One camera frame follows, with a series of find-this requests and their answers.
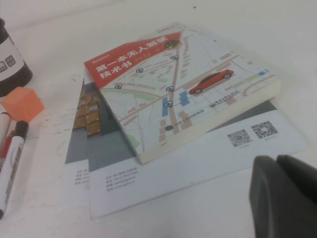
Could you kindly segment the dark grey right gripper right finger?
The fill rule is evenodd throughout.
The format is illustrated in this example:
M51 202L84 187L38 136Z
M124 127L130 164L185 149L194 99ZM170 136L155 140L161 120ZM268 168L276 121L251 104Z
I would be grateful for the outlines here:
M317 170L313 166L289 155L280 155L277 163L303 197L295 205L299 213L294 215L296 236L315 238L317 236Z

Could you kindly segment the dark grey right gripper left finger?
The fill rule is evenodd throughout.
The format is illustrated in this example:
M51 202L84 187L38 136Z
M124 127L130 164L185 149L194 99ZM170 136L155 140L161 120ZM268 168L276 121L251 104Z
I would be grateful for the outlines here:
M257 156L249 191L257 238L303 238L305 196L269 156Z

